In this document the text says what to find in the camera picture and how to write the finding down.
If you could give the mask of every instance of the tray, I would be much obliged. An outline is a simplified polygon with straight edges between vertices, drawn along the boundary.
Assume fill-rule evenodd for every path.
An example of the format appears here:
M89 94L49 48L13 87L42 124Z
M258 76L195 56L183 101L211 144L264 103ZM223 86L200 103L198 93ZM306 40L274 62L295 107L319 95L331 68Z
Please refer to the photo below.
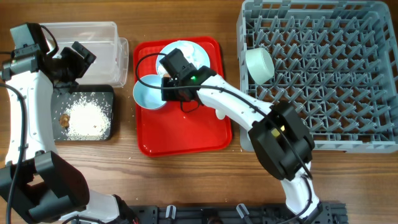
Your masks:
M398 150L398 50L385 3L247 0L236 32L241 90L292 102L315 149ZM263 85L250 79L244 61L258 47L275 65L275 77ZM252 151L242 128L241 145Z
M134 50L134 69L140 58L160 52L167 44L177 40L189 40L202 46L209 55L211 69L224 76L220 46L211 37L141 43ZM141 62L138 71L140 77L156 74L156 58L157 56L149 57ZM189 110L196 105L196 102L190 102L183 106ZM215 110L205 106L184 113L180 109L180 102L167 102L159 110L147 110L136 105L136 123L138 147L143 154L151 157L219 150L228 146L232 140L229 118L219 120Z

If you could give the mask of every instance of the wooden surface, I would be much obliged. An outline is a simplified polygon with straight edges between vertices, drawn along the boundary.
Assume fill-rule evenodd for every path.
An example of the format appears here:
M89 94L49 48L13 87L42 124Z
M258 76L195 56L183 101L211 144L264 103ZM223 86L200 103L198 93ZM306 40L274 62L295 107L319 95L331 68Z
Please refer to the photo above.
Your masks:
M0 50L14 46L9 28L23 22L114 21L129 41L129 76L116 89L115 134L106 142L57 144L59 154L86 177L91 189L117 194L129 205L248 205L284 203L278 180L258 163L253 153L241 152L239 130L227 149L151 159L136 142L131 96L132 52L140 42L209 35L221 45L226 79L239 86L236 21L241 1L0 3ZM395 1L388 2L394 22ZM0 55L0 61L6 59ZM0 90L0 161L9 146L9 100ZM398 154L314 152L314 188L321 200L347 204L350 223L398 222ZM0 223L6 203L0 200ZM14 212L14 223L23 220Z

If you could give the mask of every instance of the metal dish rack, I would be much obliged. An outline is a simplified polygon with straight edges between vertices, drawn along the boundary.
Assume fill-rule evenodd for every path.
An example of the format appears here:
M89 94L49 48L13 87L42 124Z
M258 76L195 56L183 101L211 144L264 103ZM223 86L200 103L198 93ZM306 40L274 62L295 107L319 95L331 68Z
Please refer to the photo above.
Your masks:
M241 91L291 101L315 149L398 150L397 41L377 1L247 0L236 24ZM247 50L272 55L275 76L253 82ZM241 146L253 151L241 128Z

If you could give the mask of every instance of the wooden table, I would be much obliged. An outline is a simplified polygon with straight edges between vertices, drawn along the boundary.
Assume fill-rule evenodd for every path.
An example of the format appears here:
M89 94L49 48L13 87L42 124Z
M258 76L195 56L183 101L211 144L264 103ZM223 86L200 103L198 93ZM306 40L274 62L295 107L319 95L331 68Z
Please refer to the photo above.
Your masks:
M239 128L227 149L215 152L148 158L137 148L132 97L132 52L138 43L209 35L221 45L226 79L239 86L236 21L241 1L68 2L0 4L0 50L14 45L9 28L23 22L114 21L129 41L127 84L115 89L114 136L106 142L58 143L59 154L86 177L91 189L117 194L129 205L248 205L284 203L280 182L253 153L241 152ZM389 1L396 12L398 3ZM398 14L392 13L394 22ZM9 147L9 99L0 90L0 161ZM314 187L322 200L347 204L350 223L398 222L398 154L313 153ZM0 222L6 203L0 202ZM23 223L13 212L15 223Z

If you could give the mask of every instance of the light blue bowl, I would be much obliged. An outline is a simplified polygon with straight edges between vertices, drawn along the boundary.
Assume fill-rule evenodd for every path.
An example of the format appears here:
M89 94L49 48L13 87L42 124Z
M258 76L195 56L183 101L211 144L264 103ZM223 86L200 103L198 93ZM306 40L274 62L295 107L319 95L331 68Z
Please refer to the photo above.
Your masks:
M141 80L149 85L162 86L162 77L158 75L146 75ZM166 101L162 100L161 90L146 87L140 82L134 85L132 96L140 107L148 110L157 110L166 104Z

